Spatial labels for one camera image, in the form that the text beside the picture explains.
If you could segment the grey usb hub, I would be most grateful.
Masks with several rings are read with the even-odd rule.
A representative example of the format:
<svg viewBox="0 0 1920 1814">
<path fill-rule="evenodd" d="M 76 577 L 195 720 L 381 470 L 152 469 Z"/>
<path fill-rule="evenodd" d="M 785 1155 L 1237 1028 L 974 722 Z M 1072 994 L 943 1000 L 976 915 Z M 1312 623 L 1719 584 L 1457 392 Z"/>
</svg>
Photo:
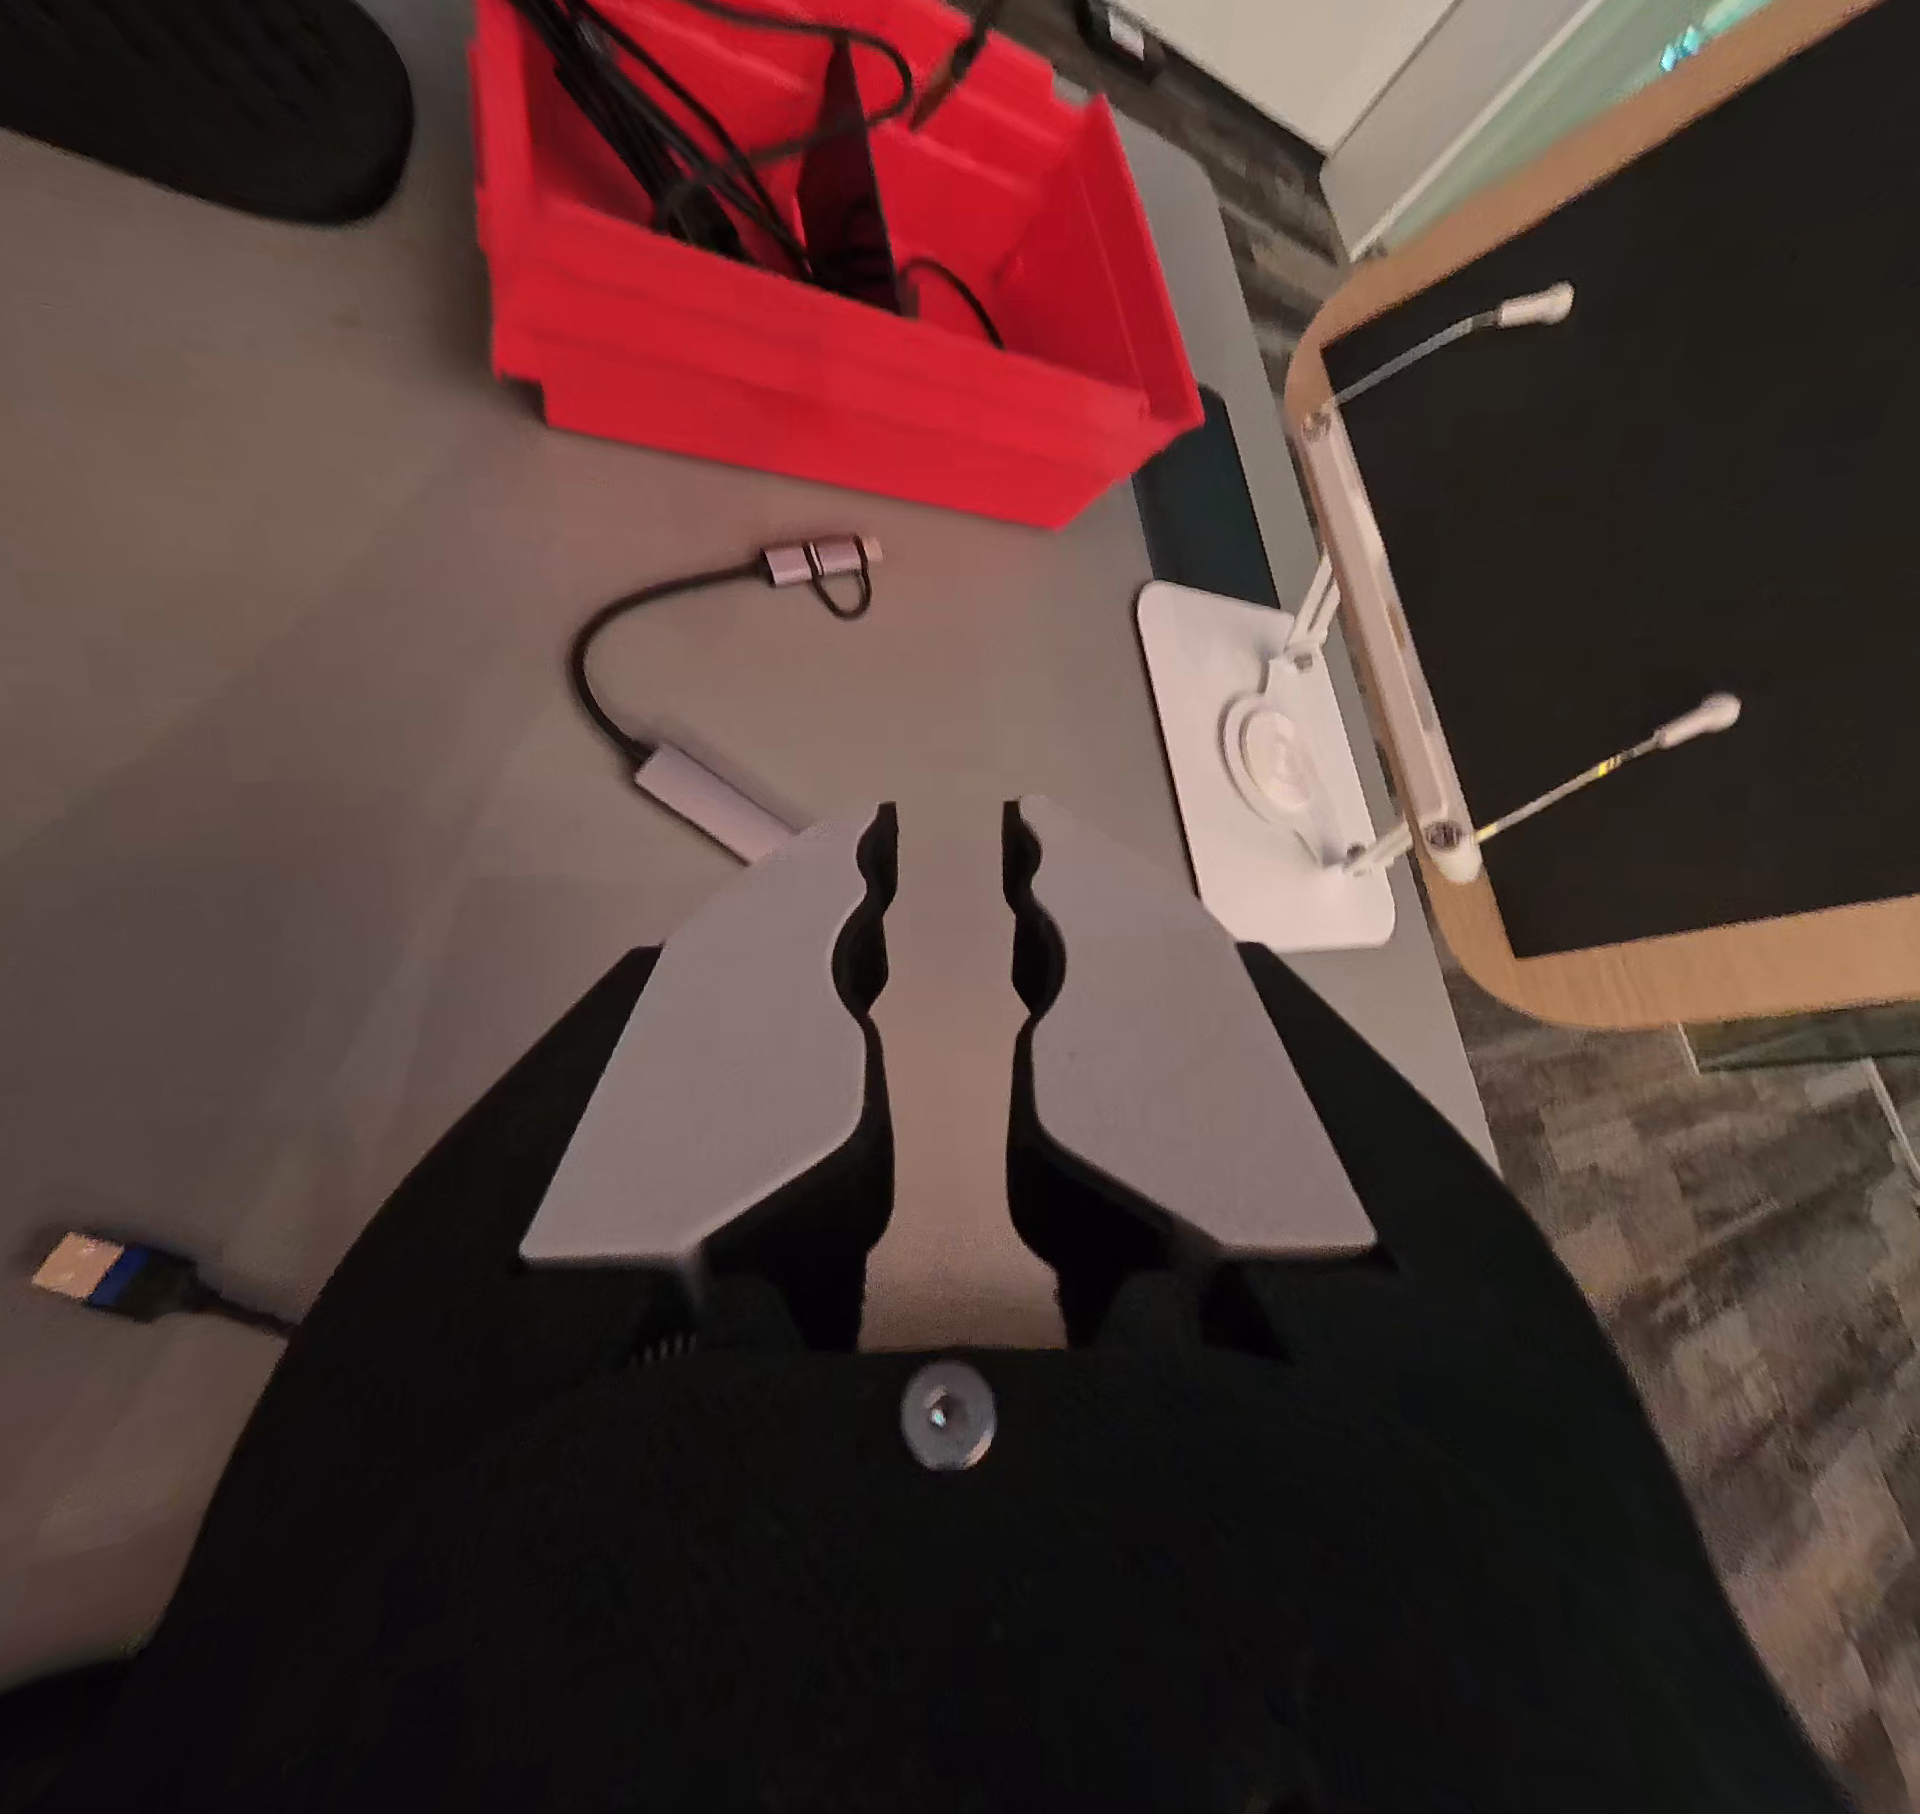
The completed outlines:
<svg viewBox="0 0 1920 1814">
<path fill-rule="evenodd" d="M 732 566 L 633 587 L 594 611 L 570 637 L 564 655 L 569 697 L 589 729 L 612 748 L 641 799 L 682 820 L 733 861 L 754 865 L 793 840 L 799 827 L 691 750 L 619 723 L 594 685 L 594 646 L 630 617 L 738 586 L 767 591 L 803 587 L 827 617 L 851 626 L 866 618 L 871 609 L 874 572 L 883 560 L 879 538 L 834 534 L 769 545 Z"/>
</svg>

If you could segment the black bin divider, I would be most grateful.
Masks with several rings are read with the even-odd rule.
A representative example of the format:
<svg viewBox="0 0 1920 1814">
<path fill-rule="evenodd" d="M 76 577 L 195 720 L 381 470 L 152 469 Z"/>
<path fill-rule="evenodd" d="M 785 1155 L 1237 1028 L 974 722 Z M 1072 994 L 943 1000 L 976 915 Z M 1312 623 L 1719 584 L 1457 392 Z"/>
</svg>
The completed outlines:
<svg viewBox="0 0 1920 1814">
<path fill-rule="evenodd" d="M 819 290 L 910 318 L 874 150 L 877 127 L 912 105 L 870 105 L 852 31 L 829 31 L 819 112 L 799 152 L 796 216 L 805 275 Z"/>
</svg>

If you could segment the black cable blue plug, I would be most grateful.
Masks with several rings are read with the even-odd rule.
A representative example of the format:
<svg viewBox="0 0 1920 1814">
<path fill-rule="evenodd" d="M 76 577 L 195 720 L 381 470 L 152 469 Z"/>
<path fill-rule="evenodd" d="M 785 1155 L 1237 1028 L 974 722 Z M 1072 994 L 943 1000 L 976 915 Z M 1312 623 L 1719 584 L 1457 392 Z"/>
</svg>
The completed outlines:
<svg viewBox="0 0 1920 1814">
<path fill-rule="evenodd" d="M 198 1317 L 282 1341 L 302 1328 L 302 1320 L 229 1298 L 182 1252 L 89 1232 L 63 1234 L 36 1263 L 30 1283 L 50 1298 L 136 1325 Z"/>
</svg>

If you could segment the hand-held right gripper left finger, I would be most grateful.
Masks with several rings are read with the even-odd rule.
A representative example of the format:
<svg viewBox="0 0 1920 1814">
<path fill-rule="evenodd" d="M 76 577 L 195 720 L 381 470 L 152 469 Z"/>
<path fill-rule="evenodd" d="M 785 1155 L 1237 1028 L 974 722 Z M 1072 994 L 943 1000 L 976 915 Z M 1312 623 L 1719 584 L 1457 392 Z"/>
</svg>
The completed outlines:
<svg viewBox="0 0 1920 1814">
<path fill-rule="evenodd" d="M 656 952 L 518 1245 L 535 1270 L 633 1268 L 688 1302 L 722 1280 L 852 1348 L 891 1224 L 895 1140 L 874 1007 L 896 806 L 788 838 Z"/>
</svg>

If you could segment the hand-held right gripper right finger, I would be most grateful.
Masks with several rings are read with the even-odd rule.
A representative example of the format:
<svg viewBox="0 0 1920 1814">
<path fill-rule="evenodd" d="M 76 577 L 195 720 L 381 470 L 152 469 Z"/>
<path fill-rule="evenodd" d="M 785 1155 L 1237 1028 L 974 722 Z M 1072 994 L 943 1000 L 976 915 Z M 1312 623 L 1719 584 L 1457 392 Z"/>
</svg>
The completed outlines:
<svg viewBox="0 0 1920 1814">
<path fill-rule="evenodd" d="M 1007 1205 L 1070 1345 L 1139 1280 L 1370 1258 L 1379 1232 L 1242 952 L 1197 897 L 1066 806 L 1003 806 L 1025 1020 Z"/>
</svg>

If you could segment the black mesh cushion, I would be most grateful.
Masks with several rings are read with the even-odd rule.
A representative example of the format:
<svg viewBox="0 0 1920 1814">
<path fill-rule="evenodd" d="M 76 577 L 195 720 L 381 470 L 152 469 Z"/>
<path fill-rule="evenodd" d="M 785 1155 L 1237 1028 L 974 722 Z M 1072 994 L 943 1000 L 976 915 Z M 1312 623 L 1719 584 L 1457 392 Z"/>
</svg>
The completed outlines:
<svg viewBox="0 0 1920 1814">
<path fill-rule="evenodd" d="M 3 126 L 253 218 L 395 196 L 416 103 L 356 0 L 3 0 Z"/>
</svg>

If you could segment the white tablet stand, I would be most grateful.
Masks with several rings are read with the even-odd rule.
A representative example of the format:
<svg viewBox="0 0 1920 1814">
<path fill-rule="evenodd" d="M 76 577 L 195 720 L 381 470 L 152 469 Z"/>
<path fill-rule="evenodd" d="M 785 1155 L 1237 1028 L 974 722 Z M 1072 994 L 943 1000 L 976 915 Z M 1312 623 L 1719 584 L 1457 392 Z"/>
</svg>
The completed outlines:
<svg viewBox="0 0 1920 1814">
<path fill-rule="evenodd" d="M 1306 476 L 1327 510 L 1295 609 L 1266 611 L 1150 580 L 1134 601 L 1147 685 L 1202 906 L 1240 942 L 1276 953 L 1379 949 L 1397 930 L 1390 872 L 1432 857 L 1448 884 L 1482 878 L 1501 833 L 1648 756 L 1715 737 L 1741 698 L 1713 693 L 1642 743 L 1482 825 L 1457 775 L 1390 570 L 1341 407 L 1419 361 L 1486 332 L 1565 321 L 1572 282 L 1514 294 L 1404 350 L 1312 410 Z M 1374 716 L 1407 773 L 1378 838 L 1359 746 L 1322 658 L 1338 626 L 1376 668 Z"/>
</svg>

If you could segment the red plastic bin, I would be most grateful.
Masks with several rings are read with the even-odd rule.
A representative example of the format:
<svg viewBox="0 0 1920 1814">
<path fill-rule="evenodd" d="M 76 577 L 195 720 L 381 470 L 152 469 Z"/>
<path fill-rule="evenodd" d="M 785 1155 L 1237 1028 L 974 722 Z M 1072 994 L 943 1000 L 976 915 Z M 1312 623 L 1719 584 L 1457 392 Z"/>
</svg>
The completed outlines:
<svg viewBox="0 0 1920 1814">
<path fill-rule="evenodd" d="M 844 33 L 868 112 L 961 39 L 943 0 L 587 0 L 688 86 L 796 220 L 799 155 Z M 854 37 L 874 36 L 863 49 Z M 923 130 L 870 134 L 914 314 L 812 286 L 733 218 L 747 262 L 654 229 L 647 189 L 587 122 L 539 31 L 475 0 L 469 45 L 492 366 L 562 431 L 1063 528 L 1204 420 L 1163 264 L 1105 101 L 1069 103 L 996 36 Z"/>
</svg>

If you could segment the black charger box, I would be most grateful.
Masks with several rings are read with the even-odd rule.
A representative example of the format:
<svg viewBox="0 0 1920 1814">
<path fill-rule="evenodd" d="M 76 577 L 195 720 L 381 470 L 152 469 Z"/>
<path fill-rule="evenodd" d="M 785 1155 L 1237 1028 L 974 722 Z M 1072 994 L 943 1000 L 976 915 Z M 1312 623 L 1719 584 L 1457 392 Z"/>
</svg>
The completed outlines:
<svg viewBox="0 0 1920 1814">
<path fill-rule="evenodd" d="M 1200 385 L 1202 422 L 1132 476 L 1150 577 L 1280 611 L 1265 534 L 1229 410 Z"/>
</svg>

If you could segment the black board wooden rim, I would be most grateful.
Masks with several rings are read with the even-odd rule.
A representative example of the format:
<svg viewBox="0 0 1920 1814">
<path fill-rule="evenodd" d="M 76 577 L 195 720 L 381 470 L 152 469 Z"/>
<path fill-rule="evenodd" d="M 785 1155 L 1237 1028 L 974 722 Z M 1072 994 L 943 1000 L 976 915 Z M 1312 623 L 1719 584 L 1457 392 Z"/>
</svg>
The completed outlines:
<svg viewBox="0 0 1920 1814">
<path fill-rule="evenodd" d="M 1917 0 L 1775 0 L 1359 265 L 1286 419 L 1478 986 L 1917 1002 Z"/>
</svg>

